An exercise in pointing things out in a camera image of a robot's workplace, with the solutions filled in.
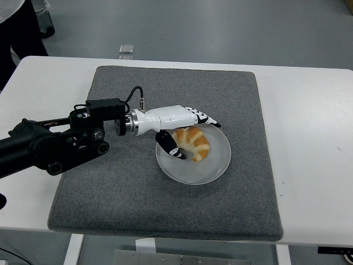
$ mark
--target small metal object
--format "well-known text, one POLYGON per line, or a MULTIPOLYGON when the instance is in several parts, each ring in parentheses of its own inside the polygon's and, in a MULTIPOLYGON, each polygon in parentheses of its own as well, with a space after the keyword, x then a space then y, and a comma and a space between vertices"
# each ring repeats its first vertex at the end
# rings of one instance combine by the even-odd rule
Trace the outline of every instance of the small metal object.
POLYGON ((133 56, 132 55, 121 55, 121 56, 119 56, 119 59, 121 59, 121 60, 133 60, 133 56))
POLYGON ((92 137, 93 137, 93 140, 99 141, 99 140, 103 139, 104 133, 102 130, 99 129, 99 130, 96 130, 93 132, 92 137))
POLYGON ((120 54, 131 54, 131 53, 133 53, 133 45, 121 45, 119 53, 120 54))

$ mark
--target person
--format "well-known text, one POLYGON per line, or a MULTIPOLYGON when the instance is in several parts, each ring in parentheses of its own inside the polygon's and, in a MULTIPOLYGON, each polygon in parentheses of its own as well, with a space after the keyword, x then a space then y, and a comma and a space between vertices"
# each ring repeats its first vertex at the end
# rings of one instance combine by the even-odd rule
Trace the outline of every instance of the person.
POLYGON ((0 93, 16 69, 11 47, 20 59, 48 56, 31 0, 0 0, 0 93))

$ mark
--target gray floor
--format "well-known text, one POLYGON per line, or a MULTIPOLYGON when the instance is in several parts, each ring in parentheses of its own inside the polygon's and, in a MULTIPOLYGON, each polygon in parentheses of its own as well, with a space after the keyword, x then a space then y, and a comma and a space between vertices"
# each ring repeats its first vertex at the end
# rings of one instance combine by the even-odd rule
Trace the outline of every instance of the gray floor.
MULTIPOLYGON (((50 56, 117 59, 120 45, 132 44, 134 60, 353 70, 353 16, 343 0, 49 2, 56 30, 44 40, 50 56)), ((0 247, 33 258, 34 264, 62 264, 68 235, 47 234, 49 246, 43 244, 43 236, 0 231, 0 247), (57 257, 56 263, 47 262, 50 255, 57 257)), ((201 242, 158 242, 167 253, 189 250, 187 255, 215 255, 212 247, 201 242)), ((89 264, 94 256, 106 257, 110 249, 124 245, 131 248, 133 239, 88 236, 81 264, 89 264)), ((237 253, 236 246, 231 247, 237 253)), ((342 256, 318 255, 316 247, 290 246, 290 254, 294 265, 347 264, 342 256)), ((10 265, 25 264, 11 261, 10 265)))

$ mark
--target bolt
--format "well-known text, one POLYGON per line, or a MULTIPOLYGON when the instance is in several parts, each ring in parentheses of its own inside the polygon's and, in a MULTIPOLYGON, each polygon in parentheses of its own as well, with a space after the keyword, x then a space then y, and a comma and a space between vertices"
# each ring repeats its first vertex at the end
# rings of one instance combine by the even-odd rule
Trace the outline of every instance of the bolt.
POLYGON ((93 140, 96 140, 96 141, 101 140, 103 138, 103 136, 104 135, 103 135, 103 131, 102 130, 94 131, 93 135, 92 135, 93 140))

